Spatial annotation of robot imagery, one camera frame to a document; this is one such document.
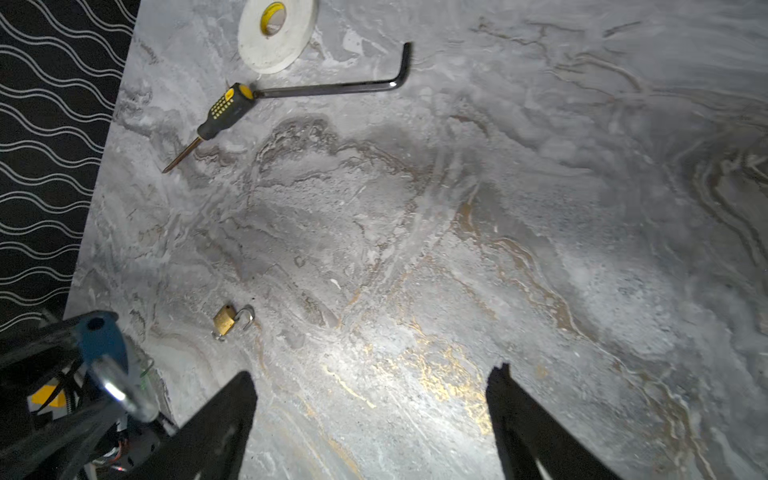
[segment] black fabric with wavy lines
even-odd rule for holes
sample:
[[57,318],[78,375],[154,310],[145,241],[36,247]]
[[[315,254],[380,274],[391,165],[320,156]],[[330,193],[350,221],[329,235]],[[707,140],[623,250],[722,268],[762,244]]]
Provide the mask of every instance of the black fabric with wavy lines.
[[138,7],[0,2],[0,337],[64,312]]

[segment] white wavy line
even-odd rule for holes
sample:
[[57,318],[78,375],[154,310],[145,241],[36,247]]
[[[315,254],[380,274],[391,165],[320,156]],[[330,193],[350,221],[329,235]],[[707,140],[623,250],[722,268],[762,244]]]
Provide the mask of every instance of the white wavy line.
[[114,103],[107,100],[107,98],[101,94],[101,91],[96,88],[96,85],[92,84],[88,80],[83,80],[81,78],[68,78],[66,80],[62,80],[60,78],[52,77],[51,75],[45,73],[45,71],[40,68],[40,65],[38,65],[34,58],[30,57],[27,52],[21,50],[20,48],[16,48],[13,45],[0,45],[0,53],[12,55],[20,59],[35,72],[38,78],[51,85],[52,87],[66,88],[77,86],[80,88],[85,88],[86,90],[90,91],[96,97],[98,102],[104,105],[108,110],[111,111],[114,109]]
[[131,24],[136,25],[136,17],[134,17],[127,8],[125,8],[125,5],[123,5],[123,2],[120,0],[114,0],[116,4],[118,4],[118,8],[120,9],[120,13],[123,14],[126,20],[128,20]]
[[37,250],[33,250],[29,245],[24,245],[21,242],[2,242],[0,243],[0,250],[17,250],[33,260],[50,260],[51,258],[58,257],[62,253],[80,250],[80,244],[70,243],[53,252],[38,252]]
[[45,90],[44,88],[31,88],[29,90],[16,90],[6,85],[0,84],[0,93],[10,98],[30,98],[30,97],[43,97],[54,102],[64,112],[65,115],[70,117],[74,121],[80,123],[91,123],[92,121],[105,121],[108,124],[112,122],[112,117],[107,114],[92,114],[83,115],[69,108],[69,105],[64,102],[64,99],[56,95],[54,92]]
[[41,303],[45,303],[51,298],[67,292],[69,292],[68,286],[61,286],[56,290],[48,292],[47,295],[39,296],[38,298],[24,298],[23,296],[16,295],[13,292],[0,292],[0,300],[11,300],[16,305],[21,306],[35,306],[40,305]]
[[107,23],[104,20],[100,19],[96,16],[95,13],[91,10],[91,7],[88,6],[87,2],[84,2],[83,0],[75,0],[80,6],[85,10],[85,14],[88,16],[88,18],[91,19],[91,22],[94,22],[99,28],[106,31],[122,31],[128,36],[133,36],[133,31],[126,27],[125,25],[115,25],[114,23]]
[[69,38],[90,38],[91,40],[101,44],[101,46],[104,47],[114,63],[116,63],[121,68],[125,67],[125,59],[121,58],[120,55],[118,55],[118,53],[112,49],[112,45],[106,38],[102,37],[95,31],[74,30],[73,28],[69,28],[57,20],[51,11],[48,10],[48,7],[45,6],[45,3],[40,2],[39,0],[27,0],[27,2],[33,4],[35,8],[43,14],[45,19],[48,20],[48,23],[51,25],[51,27],[55,28],[56,31],[58,31],[63,36]]
[[26,128],[27,131],[29,131],[29,133],[31,134],[39,135],[41,137],[55,137],[57,135],[63,135],[63,134],[74,135],[75,137],[79,137],[86,144],[88,144],[88,146],[94,152],[97,152],[99,154],[104,153],[104,147],[102,147],[101,145],[91,140],[88,134],[86,134],[83,130],[77,127],[70,127],[69,125],[65,127],[56,127],[56,128],[38,127],[37,125],[27,120],[24,114],[16,110],[16,108],[12,107],[9,104],[4,104],[2,102],[0,102],[0,111],[14,117],[16,120],[18,120],[20,124],[22,124],[22,127]]
[[65,52],[67,55],[69,55],[69,58],[72,59],[74,64],[77,65],[78,68],[80,68],[87,75],[96,78],[115,77],[118,80],[120,80],[123,76],[118,70],[114,70],[113,68],[105,68],[104,70],[99,70],[97,68],[91,67],[85,63],[82,58],[80,58],[80,55],[78,55],[74,48],[72,48],[72,46],[69,45],[66,41],[56,37],[35,37],[33,35],[25,34],[23,31],[20,31],[11,25],[11,22],[6,20],[2,13],[0,13],[0,25],[6,32],[8,32],[8,35],[11,35],[11,37],[15,38],[21,43],[25,43],[27,45],[50,45]]
[[24,320],[37,320],[40,321],[43,319],[43,315],[39,312],[27,312],[22,313],[21,315],[17,315],[10,319],[8,322],[3,323],[0,325],[0,332],[4,332],[7,329],[14,326],[16,323],[23,322]]
[[0,144],[0,152],[11,152],[16,150],[21,150],[22,148],[31,148],[33,150],[41,151],[44,154],[48,155],[48,157],[53,161],[53,163],[57,164],[59,167],[62,168],[80,168],[84,165],[100,165],[101,159],[96,157],[86,157],[82,160],[65,160],[64,158],[59,157],[56,152],[51,150],[51,148],[37,140],[21,140],[14,142],[12,144]]
[[46,213],[57,214],[57,215],[66,214],[67,212],[77,210],[78,208],[87,209],[91,206],[90,200],[78,200],[65,207],[56,207],[54,205],[50,205],[46,203],[45,200],[41,199],[40,197],[33,194],[32,192],[24,192],[20,190],[12,191],[12,192],[8,192],[6,194],[0,195],[0,204],[9,202],[11,200],[26,200],[31,204],[37,205],[40,210],[43,210]]
[[49,174],[37,178],[25,177],[24,175],[17,174],[12,168],[2,162],[0,162],[0,171],[15,183],[19,185],[25,185],[27,187],[37,187],[38,185],[44,185],[48,182],[60,181],[66,184],[70,184],[80,194],[91,196],[94,193],[92,189],[83,187],[80,185],[80,182],[67,174]]
[[10,227],[0,222],[0,233],[4,235],[11,235],[13,237],[20,237],[21,235],[29,235],[30,233],[40,230],[41,228],[55,228],[60,230],[64,235],[70,238],[82,239],[83,234],[72,230],[57,220],[40,220],[37,223],[29,225],[27,227]]
[[36,274],[48,275],[52,279],[58,280],[59,282],[69,282],[73,277],[72,275],[62,275],[57,270],[54,270],[49,266],[37,265],[33,266],[32,268],[28,268],[21,273],[16,273],[14,276],[0,276],[0,285],[10,285],[11,283],[18,282],[22,278]]

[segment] bright light spot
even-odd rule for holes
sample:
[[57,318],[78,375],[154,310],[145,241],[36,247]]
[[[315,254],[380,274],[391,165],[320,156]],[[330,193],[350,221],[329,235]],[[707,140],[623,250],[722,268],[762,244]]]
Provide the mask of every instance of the bright light spot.
[[106,382],[104,384],[104,388],[112,395],[117,401],[122,402],[125,400],[125,394],[120,391],[120,389],[114,385],[112,385],[112,382]]

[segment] metal l-shaped rod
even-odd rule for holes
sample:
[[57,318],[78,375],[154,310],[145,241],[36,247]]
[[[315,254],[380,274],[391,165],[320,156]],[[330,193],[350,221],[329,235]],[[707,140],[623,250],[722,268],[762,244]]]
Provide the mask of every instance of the metal l-shaped rod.
[[312,95],[356,94],[370,91],[394,90],[406,82],[411,68],[411,42],[402,46],[400,72],[391,80],[354,81],[343,84],[308,85],[306,87],[267,88],[254,90],[256,98],[309,97]]

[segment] black hole in blue part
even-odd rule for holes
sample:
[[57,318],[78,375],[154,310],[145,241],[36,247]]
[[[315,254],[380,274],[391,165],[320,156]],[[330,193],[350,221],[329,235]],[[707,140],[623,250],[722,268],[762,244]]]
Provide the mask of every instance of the black hole in blue part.
[[88,329],[91,331],[99,330],[102,326],[104,326],[104,319],[99,316],[88,320]]

